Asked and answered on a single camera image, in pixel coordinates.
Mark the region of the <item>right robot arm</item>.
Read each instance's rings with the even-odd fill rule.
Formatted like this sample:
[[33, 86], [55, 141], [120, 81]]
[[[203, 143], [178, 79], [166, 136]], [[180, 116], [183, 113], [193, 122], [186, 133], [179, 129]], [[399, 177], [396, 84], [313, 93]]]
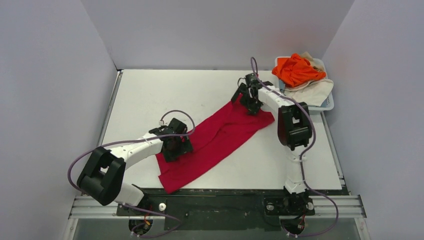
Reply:
[[239, 102], [251, 116], [258, 115], [264, 106], [275, 113], [278, 140], [291, 151], [307, 147], [313, 136], [308, 105], [304, 102], [296, 105], [271, 82], [259, 81], [254, 72], [238, 79], [231, 102]]

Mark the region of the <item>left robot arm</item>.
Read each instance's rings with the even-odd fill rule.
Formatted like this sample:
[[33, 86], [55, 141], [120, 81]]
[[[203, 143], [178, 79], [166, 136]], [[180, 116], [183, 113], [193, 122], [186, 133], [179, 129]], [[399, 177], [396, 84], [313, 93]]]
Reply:
[[173, 118], [139, 139], [95, 148], [76, 185], [103, 206], [127, 204], [136, 215], [143, 215], [149, 210], [149, 201], [138, 186], [124, 181], [126, 170], [150, 156], [162, 154], [166, 161], [174, 162], [192, 151], [187, 125]]

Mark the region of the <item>red t-shirt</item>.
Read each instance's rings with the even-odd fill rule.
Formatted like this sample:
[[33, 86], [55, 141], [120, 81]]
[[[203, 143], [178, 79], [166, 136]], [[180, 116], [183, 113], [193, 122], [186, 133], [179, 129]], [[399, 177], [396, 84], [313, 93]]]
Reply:
[[171, 194], [196, 180], [274, 121], [270, 112], [249, 115], [239, 101], [228, 102], [196, 126], [189, 136], [192, 152], [173, 162], [166, 162], [162, 153], [156, 154], [164, 190]]

